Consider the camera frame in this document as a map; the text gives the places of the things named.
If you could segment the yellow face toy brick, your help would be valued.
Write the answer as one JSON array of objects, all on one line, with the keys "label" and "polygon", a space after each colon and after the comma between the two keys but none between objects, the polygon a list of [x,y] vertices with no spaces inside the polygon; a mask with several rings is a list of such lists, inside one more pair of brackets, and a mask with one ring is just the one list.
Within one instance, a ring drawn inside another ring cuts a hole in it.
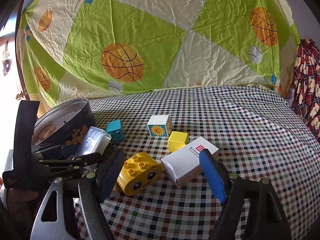
[{"label": "yellow face toy brick", "polygon": [[163,173],[163,167],[146,152],[124,161],[117,183],[127,196],[133,196],[152,185]]}]

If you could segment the white cardboard box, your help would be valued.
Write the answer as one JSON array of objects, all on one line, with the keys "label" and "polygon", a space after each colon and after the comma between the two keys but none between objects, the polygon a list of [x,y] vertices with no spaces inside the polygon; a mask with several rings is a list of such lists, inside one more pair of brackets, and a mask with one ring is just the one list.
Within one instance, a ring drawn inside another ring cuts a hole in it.
[{"label": "white cardboard box", "polygon": [[164,170],[177,187],[183,187],[202,172],[199,155],[204,149],[208,149],[217,158],[219,148],[204,137],[198,137],[161,159]]}]

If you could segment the yellow cube block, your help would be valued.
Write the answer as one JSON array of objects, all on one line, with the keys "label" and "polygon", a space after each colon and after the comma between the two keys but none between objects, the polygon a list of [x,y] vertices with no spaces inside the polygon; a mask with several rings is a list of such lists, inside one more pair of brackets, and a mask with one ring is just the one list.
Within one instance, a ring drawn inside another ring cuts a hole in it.
[{"label": "yellow cube block", "polygon": [[189,134],[185,132],[172,131],[168,139],[168,149],[170,153],[183,148],[189,143]]}]

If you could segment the round black cookie tin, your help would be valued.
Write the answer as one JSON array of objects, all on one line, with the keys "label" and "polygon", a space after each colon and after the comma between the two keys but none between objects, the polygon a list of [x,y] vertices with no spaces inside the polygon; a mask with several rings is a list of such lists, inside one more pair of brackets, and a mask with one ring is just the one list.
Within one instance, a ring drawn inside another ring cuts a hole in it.
[{"label": "round black cookie tin", "polygon": [[77,98],[66,101],[37,120],[32,145],[80,144],[95,119],[89,100]]}]

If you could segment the checkered tablecloth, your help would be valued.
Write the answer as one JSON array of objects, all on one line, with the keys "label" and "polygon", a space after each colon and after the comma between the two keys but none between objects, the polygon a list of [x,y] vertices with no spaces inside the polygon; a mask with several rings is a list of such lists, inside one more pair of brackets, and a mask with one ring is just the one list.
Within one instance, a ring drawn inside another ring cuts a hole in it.
[{"label": "checkered tablecloth", "polygon": [[319,142],[277,93],[246,87],[160,90],[90,101],[99,128],[120,120],[127,158],[163,167],[152,185],[101,208],[115,239],[208,239],[228,183],[272,186],[293,239],[319,219]]}]

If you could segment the teal bear toy brick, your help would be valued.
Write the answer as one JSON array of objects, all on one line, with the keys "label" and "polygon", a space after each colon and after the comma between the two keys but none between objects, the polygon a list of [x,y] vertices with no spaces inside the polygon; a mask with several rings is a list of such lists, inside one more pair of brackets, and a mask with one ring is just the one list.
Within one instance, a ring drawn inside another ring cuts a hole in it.
[{"label": "teal bear toy brick", "polygon": [[117,119],[107,123],[106,126],[107,133],[112,137],[111,141],[113,144],[122,142],[125,140],[125,135],[122,131],[121,120]]}]

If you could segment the red patterned cloth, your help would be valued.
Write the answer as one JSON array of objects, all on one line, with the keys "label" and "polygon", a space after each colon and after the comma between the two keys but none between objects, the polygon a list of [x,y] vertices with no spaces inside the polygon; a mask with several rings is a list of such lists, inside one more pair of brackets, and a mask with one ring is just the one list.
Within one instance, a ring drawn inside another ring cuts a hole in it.
[{"label": "red patterned cloth", "polygon": [[319,140],[320,105],[319,48],[314,40],[303,38],[297,49],[291,88],[292,109]]}]

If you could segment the white sun toy brick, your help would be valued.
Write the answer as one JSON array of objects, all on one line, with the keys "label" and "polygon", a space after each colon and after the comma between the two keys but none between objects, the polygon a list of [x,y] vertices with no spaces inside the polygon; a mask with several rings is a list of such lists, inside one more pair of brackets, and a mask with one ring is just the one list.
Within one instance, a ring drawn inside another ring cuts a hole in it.
[{"label": "white sun toy brick", "polygon": [[152,115],[147,128],[152,137],[169,137],[173,130],[172,118],[169,115]]}]

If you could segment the green basketball bedsheet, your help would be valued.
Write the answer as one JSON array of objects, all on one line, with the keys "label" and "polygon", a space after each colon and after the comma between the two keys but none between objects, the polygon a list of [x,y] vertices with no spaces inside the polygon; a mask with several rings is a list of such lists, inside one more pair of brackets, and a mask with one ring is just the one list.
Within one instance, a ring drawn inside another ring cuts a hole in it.
[{"label": "green basketball bedsheet", "polygon": [[35,0],[19,42],[27,92],[46,112],[76,97],[189,86],[285,96],[298,33],[286,0]]}]

